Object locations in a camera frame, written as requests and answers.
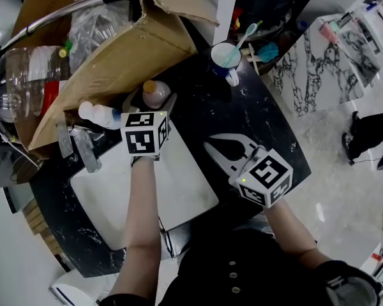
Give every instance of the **black marble countertop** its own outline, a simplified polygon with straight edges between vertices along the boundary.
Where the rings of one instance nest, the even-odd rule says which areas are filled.
[[[294,169],[292,188],[311,173],[288,122],[246,59],[237,69],[237,87],[212,76],[207,60],[207,52],[194,55],[156,77],[177,92],[171,119],[220,201],[217,207],[169,231],[175,254],[185,244],[235,228],[261,211],[260,206],[238,197],[228,176],[207,154],[203,142],[209,136],[241,133],[267,150],[275,149]],[[144,108],[138,96],[133,104]],[[100,156],[120,141],[120,131],[107,131],[94,143],[94,153]],[[49,228],[79,272],[84,277],[116,273],[124,250],[108,248],[70,185],[70,178],[83,167],[77,152],[63,159],[56,149],[33,177],[31,188]]]

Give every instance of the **floor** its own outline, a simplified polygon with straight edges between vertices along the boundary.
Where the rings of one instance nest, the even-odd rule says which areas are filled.
[[[341,135],[349,130],[353,111],[359,111],[360,117],[383,112],[383,54],[378,62],[381,71],[363,98],[300,118],[292,115],[269,77],[262,77],[296,134],[312,170],[285,198],[323,252],[354,266],[361,266],[383,241],[383,170],[375,170],[378,161],[349,166]],[[356,161],[382,155],[383,143]],[[355,237],[359,237],[363,247],[359,248]],[[176,275],[177,261],[162,261],[156,304]],[[112,287],[115,276],[109,277],[107,285]]]

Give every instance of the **cardboard box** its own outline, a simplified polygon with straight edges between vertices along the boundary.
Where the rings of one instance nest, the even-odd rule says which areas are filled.
[[[70,4],[73,0],[25,0],[13,35],[31,22]],[[43,118],[16,124],[28,150],[57,141],[55,123],[63,111],[81,102],[109,103],[197,51],[179,15],[218,25],[214,7],[206,0],[140,0],[138,22],[126,26],[104,42],[67,81]],[[62,45],[70,28],[65,17],[40,29],[16,47]]]

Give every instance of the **human arm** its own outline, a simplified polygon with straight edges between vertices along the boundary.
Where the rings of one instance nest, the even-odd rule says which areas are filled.
[[[125,227],[126,259],[111,295],[131,294],[154,303],[161,257],[153,160],[142,157],[131,173]]]
[[[315,239],[283,198],[264,213],[281,249],[297,256],[305,267],[316,268],[330,260],[317,249]]]

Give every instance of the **sink faucet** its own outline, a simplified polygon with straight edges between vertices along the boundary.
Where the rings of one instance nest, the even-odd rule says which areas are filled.
[[[90,135],[94,141],[97,141],[102,136],[104,136],[105,133],[103,131],[97,133],[89,127],[75,125],[73,121],[69,122],[70,125],[67,126],[66,114],[64,113],[64,117],[60,117],[56,123],[58,144],[61,150],[61,155],[63,158],[66,158],[73,153],[73,147],[70,138],[73,137],[78,148],[78,152],[88,173],[99,171],[99,169],[102,167],[102,164],[101,161],[95,157],[94,152],[92,151],[94,145]]]

